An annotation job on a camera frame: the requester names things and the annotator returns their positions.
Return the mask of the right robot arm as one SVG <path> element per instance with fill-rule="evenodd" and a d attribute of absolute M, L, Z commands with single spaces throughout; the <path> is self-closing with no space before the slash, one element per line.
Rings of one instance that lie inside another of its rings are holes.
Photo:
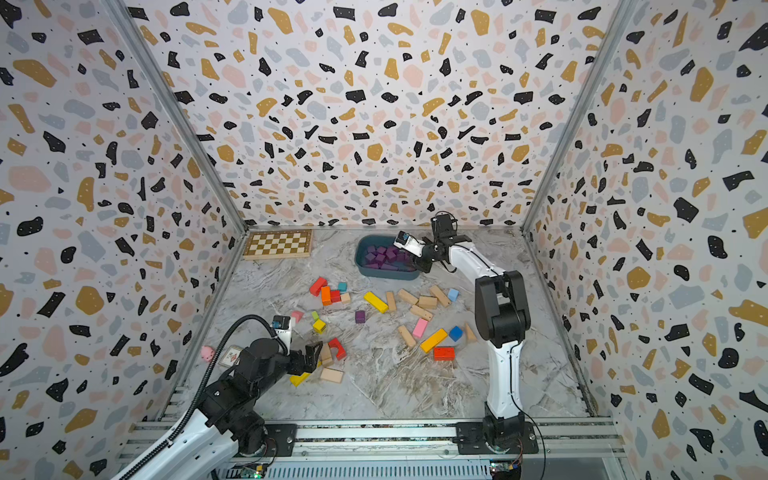
<path fill-rule="evenodd" d="M 417 270 L 428 273 L 439 262 L 473 283 L 475 328 L 489 353 L 490 386 L 482 432 L 490 449 L 507 451 L 522 442 L 526 424 L 520 356 L 531 316 L 523 276 L 480 253 L 469 237 L 458 232 L 458 220 L 452 214 L 441 212 L 430 225 L 432 238 L 401 232 L 396 244 L 411 254 Z"/>

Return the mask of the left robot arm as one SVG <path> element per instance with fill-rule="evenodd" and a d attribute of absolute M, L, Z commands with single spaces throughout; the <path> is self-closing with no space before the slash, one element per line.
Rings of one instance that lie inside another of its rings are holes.
<path fill-rule="evenodd" d="M 236 455 L 279 453 L 255 404 L 278 380 L 313 373 L 323 344 L 285 352 L 277 339 L 257 339 L 237 363 L 202 386 L 174 427 L 120 471 L 118 479 L 204 479 Z"/>

